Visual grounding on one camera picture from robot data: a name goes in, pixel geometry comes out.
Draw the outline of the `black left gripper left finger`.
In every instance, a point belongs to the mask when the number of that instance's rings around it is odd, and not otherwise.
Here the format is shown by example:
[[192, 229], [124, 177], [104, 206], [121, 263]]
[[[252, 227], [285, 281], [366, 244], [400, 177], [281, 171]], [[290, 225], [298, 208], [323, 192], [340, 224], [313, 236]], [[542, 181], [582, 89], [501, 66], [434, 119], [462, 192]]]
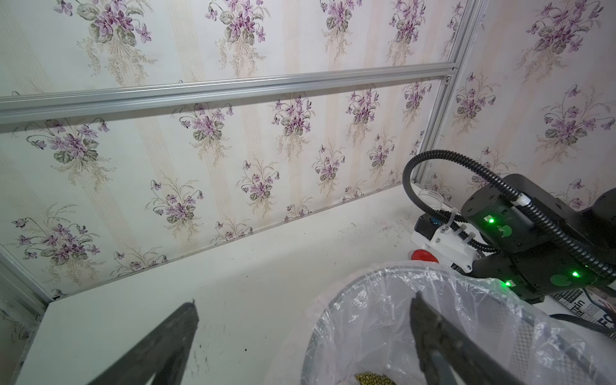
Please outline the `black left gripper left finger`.
[[183, 303], [92, 384], [180, 384], [197, 332], [195, 303]]

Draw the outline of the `red jar lid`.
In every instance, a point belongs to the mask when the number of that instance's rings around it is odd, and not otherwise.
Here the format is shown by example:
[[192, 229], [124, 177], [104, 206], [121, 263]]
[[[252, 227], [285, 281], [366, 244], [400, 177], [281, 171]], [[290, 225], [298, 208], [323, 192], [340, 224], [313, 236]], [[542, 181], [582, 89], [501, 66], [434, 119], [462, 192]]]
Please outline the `red jar lid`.
[[410, 254], [410, 259], [412, 261], [426, 261], [426, 262], [433, 262], [436, 264], [439, 264], [439, 260], [437, 257], [435, 257], [432, 253], [430, 253], [427, 250], [415, 250]]

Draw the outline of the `white lid bean jar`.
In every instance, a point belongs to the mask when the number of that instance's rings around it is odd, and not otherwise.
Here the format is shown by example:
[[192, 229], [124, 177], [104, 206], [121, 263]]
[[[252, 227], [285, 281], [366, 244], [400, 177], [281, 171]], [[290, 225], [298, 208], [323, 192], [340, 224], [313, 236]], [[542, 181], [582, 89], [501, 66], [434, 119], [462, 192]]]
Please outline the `white lid bean jar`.
[[432, 210], [442, 210], [444, 206], [444, 197], [436, 191], [422, 189], [418, 193], [418, 197], [423, 203], [425, 203], [425, 205], [427, 205]]

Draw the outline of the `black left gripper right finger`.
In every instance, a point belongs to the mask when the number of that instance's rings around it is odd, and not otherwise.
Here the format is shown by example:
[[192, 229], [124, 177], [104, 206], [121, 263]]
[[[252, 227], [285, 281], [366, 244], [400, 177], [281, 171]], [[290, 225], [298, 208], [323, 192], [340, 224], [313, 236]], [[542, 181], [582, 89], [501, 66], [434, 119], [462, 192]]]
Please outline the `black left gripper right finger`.
[[520, 384], [421, 293], [411, 301], [410, 327], [420, 370], [428, 384]]

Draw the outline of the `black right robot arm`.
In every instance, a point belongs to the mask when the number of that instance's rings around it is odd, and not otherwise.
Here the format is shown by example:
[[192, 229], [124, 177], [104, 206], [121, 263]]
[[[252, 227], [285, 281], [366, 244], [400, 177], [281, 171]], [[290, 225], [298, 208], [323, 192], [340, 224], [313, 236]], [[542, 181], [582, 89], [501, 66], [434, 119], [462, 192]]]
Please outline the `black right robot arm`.
[[[461, 210], [433, 208], [412, 184], [414, 169], [428, 160], [460, 165], [485, 185]], [[576, 211], [525, 176], [498, 176], [449, 150], [412, 157], [402, 185], [423, 211], [412, 240], [433, 261], [472, 278], [496, 278], [529, 303], [587, 287], [615, 294], [614, 189]]]

